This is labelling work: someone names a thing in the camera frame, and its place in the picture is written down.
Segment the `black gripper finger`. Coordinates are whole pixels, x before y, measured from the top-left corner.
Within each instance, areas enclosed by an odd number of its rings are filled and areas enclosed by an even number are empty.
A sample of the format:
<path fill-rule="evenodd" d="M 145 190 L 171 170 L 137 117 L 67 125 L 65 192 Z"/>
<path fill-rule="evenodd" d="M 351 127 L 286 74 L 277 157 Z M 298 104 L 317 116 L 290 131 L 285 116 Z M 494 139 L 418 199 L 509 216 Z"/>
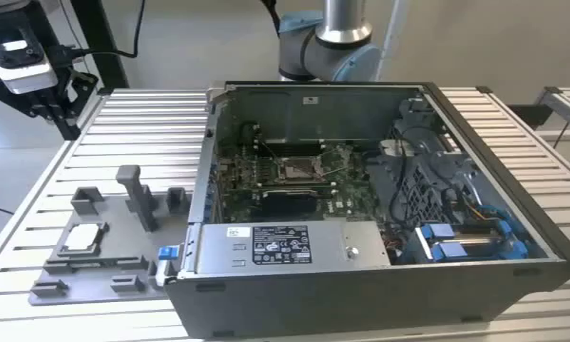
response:
<path fill-rule="evenodd" d="M 0 101 L 27 117 L 35 118 L 39 116 L 51 122 L 61 134 L 61 129 L 65 126 L 62 121 L 63 111 L 61 109 L 63 87 L 65 83 L 58 81 L 57 85 L 50 88 L 14 94 L 0 79 Z"/>
<path fill-rule="evenodd" d="M 61 109 L 63 111 L 63 124 L 61 136 L 65 140 L 77 140 L 79 127 L 77 119 L 86 106 L 89 97 L 98 82 L 97 76 L 90 73 L 69 70 L 69 78 L 62 92 Z"/>

